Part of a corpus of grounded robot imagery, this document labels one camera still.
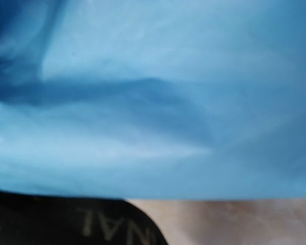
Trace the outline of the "blue wrapping paper sheet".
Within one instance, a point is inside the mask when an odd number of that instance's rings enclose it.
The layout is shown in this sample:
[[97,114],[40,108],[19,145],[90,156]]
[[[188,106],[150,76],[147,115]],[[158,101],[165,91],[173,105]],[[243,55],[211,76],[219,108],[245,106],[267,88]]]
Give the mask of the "blue wrapping paper sheet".
[[0,190],[306,198],[306,1],[0,1]]

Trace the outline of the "black printed ribbon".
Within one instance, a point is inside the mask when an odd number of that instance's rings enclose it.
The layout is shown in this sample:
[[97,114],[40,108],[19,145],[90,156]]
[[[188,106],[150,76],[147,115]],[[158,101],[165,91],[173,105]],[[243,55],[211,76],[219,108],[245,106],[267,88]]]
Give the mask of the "black printed ribbon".
[[0,244],[167,244],[156,223],[125,200],[0,191]]

